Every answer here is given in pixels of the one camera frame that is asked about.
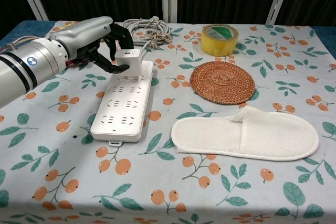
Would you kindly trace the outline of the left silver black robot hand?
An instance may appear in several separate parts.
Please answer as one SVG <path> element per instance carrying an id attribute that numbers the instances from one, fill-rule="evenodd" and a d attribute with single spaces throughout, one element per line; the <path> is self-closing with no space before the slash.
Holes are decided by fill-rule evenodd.
<path id="1" fill-rule="evenodd" d="M 111 17 L 101 16 L 86 19 L 49 36 L 49 39 L 62 44 L 68 53 L 68 60 L 86 58 L 89 62 L 112 74 L 127 71 L 129 65 L 114 65 L 117 51 L 116 41 L 122 49 L 133 49 L 130 32 L 116 24 Z M 98 52 L 100 40 L 104 40 L 109 48 L 110 60 Z"/>

